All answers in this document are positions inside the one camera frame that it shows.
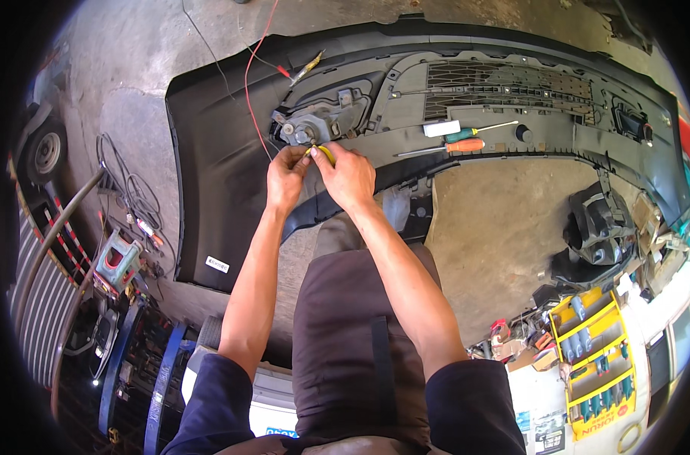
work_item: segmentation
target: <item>hand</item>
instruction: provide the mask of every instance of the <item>hand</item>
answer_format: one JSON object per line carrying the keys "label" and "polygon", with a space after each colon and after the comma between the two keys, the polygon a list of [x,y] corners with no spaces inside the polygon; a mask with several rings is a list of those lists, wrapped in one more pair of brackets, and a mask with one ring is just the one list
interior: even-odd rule
{"label": "hand", "polygon": [[311,154],[333,200],[350,215],[374,202],[372,194],[376,189],[376,170],[370,160],[357,150],[345,150],[334,142],[324,146],[335,158],[334,167],[321,150],[312,149]]}
{"label": "hand", "polygon": [[302,180],[310,163],[310,158],[304,156],[306,151],[304,146],[286,146],[269,163],[266,205],[284,216],[288,216],[295,207],[302,191]]}

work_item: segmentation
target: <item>mesh grille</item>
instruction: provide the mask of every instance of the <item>mesh grille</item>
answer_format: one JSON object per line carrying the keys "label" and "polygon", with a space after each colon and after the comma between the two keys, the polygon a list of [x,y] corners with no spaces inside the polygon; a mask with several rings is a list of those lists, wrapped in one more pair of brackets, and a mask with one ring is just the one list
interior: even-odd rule
{"label": "mesh grille", "polygon": [[447,119],[447,107],[457,105],[559,109],[595,124],[590,82],[581,78],[511,63],[430,63],[423,120]]}

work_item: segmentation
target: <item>white box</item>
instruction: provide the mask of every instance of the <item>white box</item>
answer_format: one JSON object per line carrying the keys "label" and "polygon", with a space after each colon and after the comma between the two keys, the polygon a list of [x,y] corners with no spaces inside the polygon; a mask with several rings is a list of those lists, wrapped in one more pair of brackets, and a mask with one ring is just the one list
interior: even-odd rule
{"label": "white box", "polygon": [[423,133],[427,138],[435,138],[436,136],[443,136],[459,131],[461,131],[461,123],[459,123],[458,120],[423,125]]}

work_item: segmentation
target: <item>garage floor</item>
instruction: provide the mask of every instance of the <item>garage floor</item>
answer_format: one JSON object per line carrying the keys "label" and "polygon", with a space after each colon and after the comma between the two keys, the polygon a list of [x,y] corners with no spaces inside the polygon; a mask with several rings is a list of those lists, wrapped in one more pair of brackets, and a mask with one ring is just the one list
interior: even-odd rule
{"label": "garage floor", "polygon": [[[272,3],[186,0],[185,8],[216,58],[222,59],[260,37]],[[391,23],[403,13],[424,13],[433,22],[513,28],[608,52],[682,97],[658,51],[649,57],[615,41],[602,16],[579,3],[567,9],[560,3],[280,0],[270,33],[298,35],[354,23]],[[171,78],[211,63],[211,54],[183,13],[180,0],[85,2],[59,42],[64,43],[62,49],[70,61],[66,88],[59,93],[70,149],[70,187],[80,187],[92,175],[97,167],[95,137],[107,132],[130,171],[140,173],[155,188],[163,232],[176,249],[177,176],[164,94]],[[530,305],[532,292],[549,280],[550,255],[565,247],[566,197],[595,178],[587,165],[542,159],[471,163],[438,176],[439,213],[428,243],[466,345],[479,341],[495,319],[513,317]],[[635,191],[621,184],[616,183],[617,189],[630,204]],[[90,226],[91,238],[99,236],[97,211],[107,204],[95,197],[84,201],[77,223]],[[111,212],[122,220],[114,202],[111,205]],[[281,248],[277,310],[268,352],[275,362],[288,363],[295,302],[317,230],[297,232]],[[172,268],[171,253],[166,253],[161,265]],[[540,280],[543,271],[546,278]],[[223,314],[228,296],[175,283],[170,277],[159,285],[161,308],[171,318],[200,325],[208,314]],[[150,292],[158,296],[154,284]]]}

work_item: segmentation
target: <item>corrugated metal wall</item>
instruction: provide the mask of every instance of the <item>corrugated metal wall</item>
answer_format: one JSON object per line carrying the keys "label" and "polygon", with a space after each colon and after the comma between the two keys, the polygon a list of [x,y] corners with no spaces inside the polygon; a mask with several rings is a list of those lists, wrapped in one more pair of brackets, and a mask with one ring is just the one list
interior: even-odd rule
{"label": "corrugated metal wall", "polygon": [[[36,226],[31,216],[20,209],[17,284],[6,294],[12,320],[20,310],[20,293],[17,293],[17,287],[22,286],[26,280],[34,256],[41,248],[41,240],[35,231]],[[77,288],[50,254],[51,250],[44,257],[34,279],[20,335],[20,347],[27,369],[31,377],[44,387],[52,385],[52,359],[62,324],[71,311],[70,305]]]}

